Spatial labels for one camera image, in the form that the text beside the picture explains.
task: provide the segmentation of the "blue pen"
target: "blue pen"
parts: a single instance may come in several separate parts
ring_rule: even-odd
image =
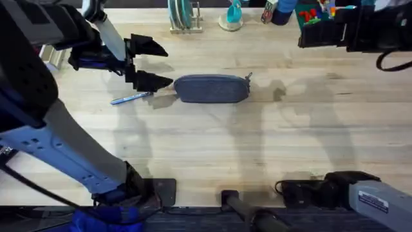
[[[127,101],[132,101],[132,100],[139,99],[139,98],[146,97],[146,96],[150,96],[150,95],[153,95],[153,93],[152,92],[139,93],[139,94],[136,94],[136,95],[133,95],[133,96],[130,96],[130,97],[124,97],[124,98],[121,98],[121,99],[113,100],[113,101],[110,102],[110,104],[116,105],[116,104],[120,104],[120,103],[127,102]]]

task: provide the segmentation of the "wooden table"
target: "wooden table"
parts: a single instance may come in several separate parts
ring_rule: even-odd
[[[279,205],[277,180],[334,170],[363,170],[412,194],[411,70],[380,72],[377,55],[344,48],[300,49],[296,18],[286,26],[262,24],[261,9],[243,9],[245,26],[224,32],[217,24],[224,11],[201,10],[202,34],[171,35],[166,9],[106,10],[122,36],[153,36],[169,52],[137,57],[140,69],[174,79],[253,72],[244,102],[187,104],[168,87],[111,106],[134,93],[123,77],[76,72],[67,63],[55,75],[60,98],[87,132],[143,176],[176,178],[179,206],[216,206],[222,189],[238,189],[253,204]],[[396,54],[388,63],[411,57]],[[86,188],[29,155],[10,165],[65,198],[91,204]],[[0,204],[59,203],[1,174]]]

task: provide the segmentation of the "gray pencil case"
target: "gray pencil case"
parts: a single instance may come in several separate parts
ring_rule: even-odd
[[[235,103],[249,96],[251,75],[185,75],[174,82],[174,89],[182,102]]]

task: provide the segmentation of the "white label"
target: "white label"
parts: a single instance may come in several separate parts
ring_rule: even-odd
[[[370,193],[364,191],[359,191],[359,201],[365,203],[369,206],[372,206],[384,213],[389,212],[389,203],[386,200],[378,198]]]

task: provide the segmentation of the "blue bottle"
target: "blue bottle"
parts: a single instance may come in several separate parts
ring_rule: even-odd
[[[272,16],[272,23],[282,26],[289,22],[297,0],[279,0]]]

